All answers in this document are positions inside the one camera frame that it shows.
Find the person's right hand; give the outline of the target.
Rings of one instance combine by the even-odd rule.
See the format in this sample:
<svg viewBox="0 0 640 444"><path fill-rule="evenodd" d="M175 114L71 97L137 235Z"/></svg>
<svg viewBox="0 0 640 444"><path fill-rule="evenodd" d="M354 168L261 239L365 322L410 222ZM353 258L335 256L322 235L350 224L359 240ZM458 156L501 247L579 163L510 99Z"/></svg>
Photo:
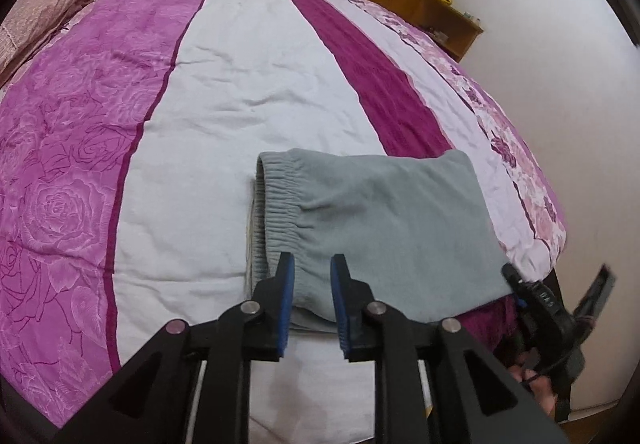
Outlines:
<svg viewBox="0 0 640 444"><path fill-rule="evenodd" d="M532 392L542 410L553 419L558 397L552 390L551 380L547 376L537 376L536 372L514 364L508 368L511 376L519 383L524 383Z"/></svg>

